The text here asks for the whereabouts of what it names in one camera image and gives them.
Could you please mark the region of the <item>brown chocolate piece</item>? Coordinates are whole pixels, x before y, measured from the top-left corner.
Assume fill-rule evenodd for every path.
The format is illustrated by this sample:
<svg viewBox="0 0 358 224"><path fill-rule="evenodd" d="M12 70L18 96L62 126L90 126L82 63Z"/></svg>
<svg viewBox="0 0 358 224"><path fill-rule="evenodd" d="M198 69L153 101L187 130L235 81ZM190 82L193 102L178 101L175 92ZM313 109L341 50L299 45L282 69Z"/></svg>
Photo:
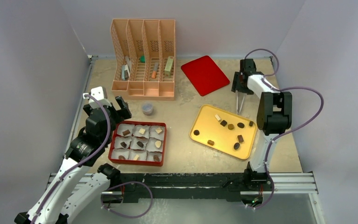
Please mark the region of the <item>brown chocolate piece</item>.
<svg viewBox="0 0 358 224"><path fill-rule="evenodd" d="M124 132L122 132L123 136L129 135L131 132L129 130L125 130Z"/></svg>

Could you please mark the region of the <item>white chocolate square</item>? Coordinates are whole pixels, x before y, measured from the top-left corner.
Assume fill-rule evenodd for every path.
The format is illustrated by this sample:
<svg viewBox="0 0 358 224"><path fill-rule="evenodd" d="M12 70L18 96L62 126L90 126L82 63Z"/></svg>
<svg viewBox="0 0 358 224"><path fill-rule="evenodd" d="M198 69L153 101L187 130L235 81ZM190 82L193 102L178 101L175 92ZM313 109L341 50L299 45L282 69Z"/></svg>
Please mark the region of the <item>white chocolate square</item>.
<svg viewBox="0 0 358 224"><path fill-rule="evenodd" d="M155 131L156 131L156 133L160 134L163 130L162 130L162 128L158 127L158 128L156 128Z"/></svg>

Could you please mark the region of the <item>white chocolate oval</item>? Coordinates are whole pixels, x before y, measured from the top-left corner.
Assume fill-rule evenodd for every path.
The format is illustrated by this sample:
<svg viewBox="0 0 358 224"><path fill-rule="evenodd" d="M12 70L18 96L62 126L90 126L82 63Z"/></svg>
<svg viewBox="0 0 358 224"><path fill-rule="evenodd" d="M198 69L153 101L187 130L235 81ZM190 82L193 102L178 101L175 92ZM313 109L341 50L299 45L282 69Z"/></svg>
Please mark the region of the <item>white chocolate oval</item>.
<svg viewBox="0 0 358 224"><path fill-rule="evenodd" d="M155 142L155 147L156 147L156 148L160 148L161 145L162 145L162 142L161 142L161 141L158 140L158 141Z"/></svg>

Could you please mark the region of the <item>metal tongs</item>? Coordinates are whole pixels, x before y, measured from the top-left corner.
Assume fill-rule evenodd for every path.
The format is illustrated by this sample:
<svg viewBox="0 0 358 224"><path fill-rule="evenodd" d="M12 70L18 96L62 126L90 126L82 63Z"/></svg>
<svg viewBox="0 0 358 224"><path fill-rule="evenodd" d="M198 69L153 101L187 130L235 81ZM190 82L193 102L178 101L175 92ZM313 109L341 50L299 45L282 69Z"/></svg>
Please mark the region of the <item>metal tongs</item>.
<svg viewBox="0 0 358 224"><path fill-rule="evenodd" d="M236 92L236 114L237 115L241 114L244 101L245 101L245 94L237 91Z"/></svg>

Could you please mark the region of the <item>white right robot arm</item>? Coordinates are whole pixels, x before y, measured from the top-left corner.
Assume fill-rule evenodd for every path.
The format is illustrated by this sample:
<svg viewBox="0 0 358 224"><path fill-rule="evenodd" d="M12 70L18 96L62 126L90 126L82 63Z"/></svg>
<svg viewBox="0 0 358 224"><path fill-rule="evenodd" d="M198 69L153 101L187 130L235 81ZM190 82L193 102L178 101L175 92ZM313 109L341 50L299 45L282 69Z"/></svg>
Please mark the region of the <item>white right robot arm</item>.
<svg viewBox="0 0 358 224"><path fill-rule="evenodd" d="M204 105L194 121L190 138L238 159L250 159L244 171L243 184L249 190L268 182L269 159L279 136L286 134L292 123L292 94L280 91L257 72L253 59L240 60L232 91L259 98L256 122L239 114L243 102L237 101L236 114Z"/></svg>

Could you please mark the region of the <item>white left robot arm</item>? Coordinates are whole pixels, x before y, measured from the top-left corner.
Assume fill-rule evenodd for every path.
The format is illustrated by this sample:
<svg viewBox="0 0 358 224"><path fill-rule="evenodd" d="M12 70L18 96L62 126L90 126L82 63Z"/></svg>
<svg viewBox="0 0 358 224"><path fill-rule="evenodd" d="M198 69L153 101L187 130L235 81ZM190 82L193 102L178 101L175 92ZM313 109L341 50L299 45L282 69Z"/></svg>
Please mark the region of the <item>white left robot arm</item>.
<svg viewBox="0 0 358 224"><path fill-rule="evenodd" d="M63 209L73 189L112 142L117 124L132 117L121 96L115 98L119 110L111 103L105 104L105 99L98 100L91 94L84 97L89 100L83 107L88 115L85 126L71 141L51 184L29 211L15 217L16 224L67 224L71 213Z"/></svg>

